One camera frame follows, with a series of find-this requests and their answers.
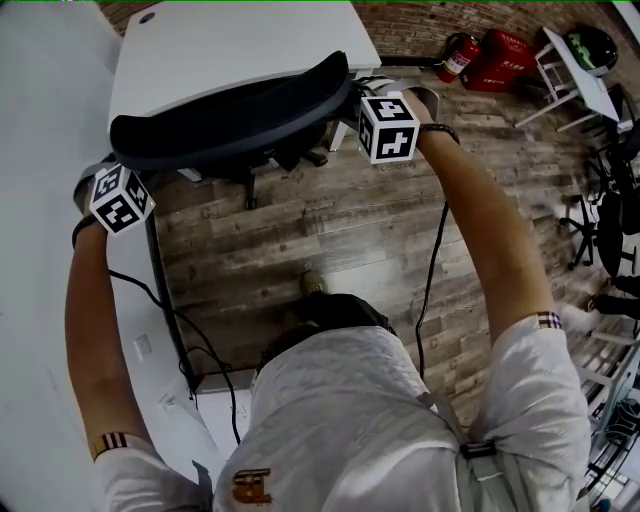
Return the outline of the white trestle table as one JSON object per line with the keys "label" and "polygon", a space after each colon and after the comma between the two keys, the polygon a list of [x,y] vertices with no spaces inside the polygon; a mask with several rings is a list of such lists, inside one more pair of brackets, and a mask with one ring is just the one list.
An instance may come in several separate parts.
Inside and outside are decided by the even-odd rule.
{"label": "white trestle table", "polygon": [[516,129],[550,113],[571,100],[580,100],[587,114],[557,129],[563,132],[597,116],[604,116],[615,123],[620,121],[604,81],[584,70],[571,53],[567,43],[556,32],[543,27],[547,44],[536,53],[536,69],[545,88],[548,104],[533,114],[516,122]]}

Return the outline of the black swivel chair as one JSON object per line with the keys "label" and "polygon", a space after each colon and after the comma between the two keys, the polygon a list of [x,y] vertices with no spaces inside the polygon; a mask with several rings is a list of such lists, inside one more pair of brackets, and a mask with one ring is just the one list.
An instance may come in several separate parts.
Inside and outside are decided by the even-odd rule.
{"label": "black swivel chair", "polygon": [[583,221],[566,215],[559,219],[559,224],[572,226],[582,235],[576,256],[567,265],[570,271],[580,264],[592,265],[594,256],[598,255],[606,272],[615,277],[624,260],[629,261],[632,268],[636,267],[637,251],[628,252],[623,245],[626,236],[640,234],[640,177],[634,175],[631,161],[619,147],[610,145],[596,154],[604,155],[607,161],[603,163],[598,158],[596,162],[585,162],[599,177],[596,218],[589,217],[586,199],[574,195],[569,203],[580,207]]}

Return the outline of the black and green helmet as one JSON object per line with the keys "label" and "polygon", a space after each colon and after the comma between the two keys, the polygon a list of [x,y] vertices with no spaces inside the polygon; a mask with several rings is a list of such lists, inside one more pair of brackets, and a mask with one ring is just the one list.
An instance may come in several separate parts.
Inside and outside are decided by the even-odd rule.
{"label": "black and green helmet", "polygon": [[596,27],[578,25],[563,39],[580,67],[595,77],[606,75],[618,61],[619,51],[613,39]]}

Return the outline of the person's white shirt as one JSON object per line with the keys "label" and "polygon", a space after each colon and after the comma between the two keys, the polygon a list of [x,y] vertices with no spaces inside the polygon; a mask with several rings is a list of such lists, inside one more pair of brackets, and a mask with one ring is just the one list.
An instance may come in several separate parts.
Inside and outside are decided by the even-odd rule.
{"label": "person's white shirt", "polygon": [[110,512],[570,512],[590,450],[588,409],[550,313],[494,344],[467,459],[451,415],[397,337],[316,334],[257,375],[250,425],[208,491],[127,436],[99,454]]}

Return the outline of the black mesh office chair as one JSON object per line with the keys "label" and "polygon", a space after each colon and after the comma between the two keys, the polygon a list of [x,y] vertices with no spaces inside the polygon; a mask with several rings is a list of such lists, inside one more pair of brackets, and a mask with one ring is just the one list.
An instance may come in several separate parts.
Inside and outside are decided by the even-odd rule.
{"label": "black mesh office chair", "polygon": [[152,173],[193,169],[245,188],[257,206],[257,169],[275,162],[292,171],[302,160],[326,164],[316,148],[329,123],[355,112],[348,61],[335,51],[313,68],[208,95],[165,112],[118,115],[110,126],[116,160]]}

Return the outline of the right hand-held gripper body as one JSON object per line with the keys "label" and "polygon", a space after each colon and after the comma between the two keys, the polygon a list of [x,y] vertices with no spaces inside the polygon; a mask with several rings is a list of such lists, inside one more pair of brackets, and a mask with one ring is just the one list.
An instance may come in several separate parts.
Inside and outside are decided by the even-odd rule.
{"label": "right hand-held gripper body", "polygon": [[356,79],[352,84],[360,94],[357,103],[360,152],[373,165],[411,160],[421,123],[403,93],[412,91],[434,120],[438,116],[439,95],[414,79],[377,75]]}

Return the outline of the person's left forearm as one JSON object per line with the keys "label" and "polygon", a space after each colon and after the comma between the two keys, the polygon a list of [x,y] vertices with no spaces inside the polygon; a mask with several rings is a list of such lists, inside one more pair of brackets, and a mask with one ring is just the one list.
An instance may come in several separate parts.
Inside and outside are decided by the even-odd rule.
{"label": "person's left forearm", "polygon": [[107,232],[83,219],[65,307],[67,366],[91,456],[120,448],[127,436],[151,441],[134,396],[107,263]]}

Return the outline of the person's dark trousers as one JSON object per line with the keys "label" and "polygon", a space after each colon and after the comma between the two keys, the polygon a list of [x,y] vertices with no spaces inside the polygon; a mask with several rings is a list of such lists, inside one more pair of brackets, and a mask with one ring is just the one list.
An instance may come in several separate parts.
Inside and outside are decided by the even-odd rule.
{"label": "person's dark trousers", "polygon": [[262,353],[256,372],[270,361],[304,340],[321,332],[356,327],[381,327],[396,332],[389,319],[369,303],[352,294],[313,292],[293,309],[296,323],[272,341]]}

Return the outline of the red fire extinguisher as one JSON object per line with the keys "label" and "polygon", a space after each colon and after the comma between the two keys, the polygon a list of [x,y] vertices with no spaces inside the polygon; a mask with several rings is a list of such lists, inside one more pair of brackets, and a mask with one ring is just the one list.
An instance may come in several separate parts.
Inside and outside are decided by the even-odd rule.
{"label": "red fire extinguisher", "polygon": [[452,34],[446,40],[441,62],[435,66],[436,76],[444,83],[453,82],[479,53],[479,39],[463,32]]}

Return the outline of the person's right shoe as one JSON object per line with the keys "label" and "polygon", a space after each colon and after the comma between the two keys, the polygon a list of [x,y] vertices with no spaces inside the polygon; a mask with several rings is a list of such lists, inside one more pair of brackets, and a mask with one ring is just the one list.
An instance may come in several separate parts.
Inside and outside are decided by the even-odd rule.
{"label": "person's right shoe", "polygon": [[328,287],[324,278],[317,272],[312,270],[305,271],[300,276],[300,289],[305,297],[309,297],[314,293],[327,293]]}

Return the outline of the white desk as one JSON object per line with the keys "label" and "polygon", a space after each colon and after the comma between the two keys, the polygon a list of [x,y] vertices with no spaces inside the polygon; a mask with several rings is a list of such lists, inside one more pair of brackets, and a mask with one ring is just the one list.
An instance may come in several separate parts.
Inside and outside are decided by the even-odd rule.
{"label": "white desk", "polygon": [[[211,94],[313,68],[345,53],[351,80],[381,60],[355,8],[343,2],[161,2],[134,15],[119,53],[110,126]],[[347,125],[335,120],[331,148]]]}

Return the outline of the person's right forearm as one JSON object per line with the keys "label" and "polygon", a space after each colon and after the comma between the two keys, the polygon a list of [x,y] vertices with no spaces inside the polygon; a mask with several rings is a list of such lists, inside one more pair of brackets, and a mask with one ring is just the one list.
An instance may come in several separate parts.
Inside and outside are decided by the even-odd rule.
{"label": "person's right forearm", "polygon": [[439,179],[483,290],[491,340],[554,309],[536,240],[515,202],[452,136],[426,125],[417,149]]}

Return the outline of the white metal rack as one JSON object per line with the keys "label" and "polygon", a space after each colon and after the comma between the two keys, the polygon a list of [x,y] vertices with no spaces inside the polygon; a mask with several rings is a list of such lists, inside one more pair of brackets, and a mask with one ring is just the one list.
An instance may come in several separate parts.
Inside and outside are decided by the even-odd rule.
{"label": "white metal rack", "polygon": [[617,359],[601,373],[578,365],[583,382],[600,387],[590,403],[591,451],[583,500],[594,506],[605,497],[640,437],[640,331],[633,338],[592,331],[589,337],[612,344]]}

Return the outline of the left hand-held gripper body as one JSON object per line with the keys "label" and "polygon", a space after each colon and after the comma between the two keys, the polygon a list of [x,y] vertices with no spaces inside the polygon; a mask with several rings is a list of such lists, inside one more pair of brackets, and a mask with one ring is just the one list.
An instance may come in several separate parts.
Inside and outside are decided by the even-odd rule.
{"label": "left hand-held gripper body", "polygon": [[113,236],[145,223],[156,206],[138,175],[113,158],[83,171],[73,199]]}

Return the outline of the red metal cabinet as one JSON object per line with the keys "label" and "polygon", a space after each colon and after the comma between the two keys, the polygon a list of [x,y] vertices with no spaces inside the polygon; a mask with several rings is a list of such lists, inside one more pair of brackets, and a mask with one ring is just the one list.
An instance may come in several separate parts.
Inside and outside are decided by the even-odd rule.
{"label": "red metal cabinet", "polygon": [[479,55],[464,68],[460,79],[470,91],[506,92],[536,65],[535,51],[524,39],[490,29],[480,42]]}

